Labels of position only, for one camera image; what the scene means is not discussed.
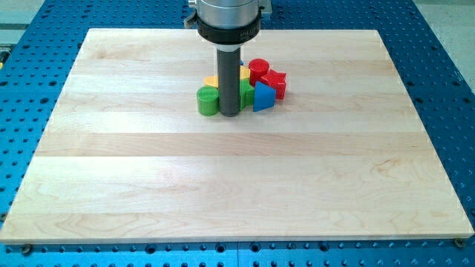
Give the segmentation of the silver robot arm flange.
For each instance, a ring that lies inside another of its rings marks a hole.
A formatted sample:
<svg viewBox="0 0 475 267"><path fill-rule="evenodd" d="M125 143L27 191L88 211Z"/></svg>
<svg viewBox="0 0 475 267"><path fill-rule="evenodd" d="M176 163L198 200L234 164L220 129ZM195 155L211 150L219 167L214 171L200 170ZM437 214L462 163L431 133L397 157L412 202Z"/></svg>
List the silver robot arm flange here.
<svg viewBox="0 0 475 267"><path fill-rule="evenodd" d="M195 26L203 39L227 53L255 38L261 19L272 15L271 0L189 0L189 8L184 27Z"/></svg>

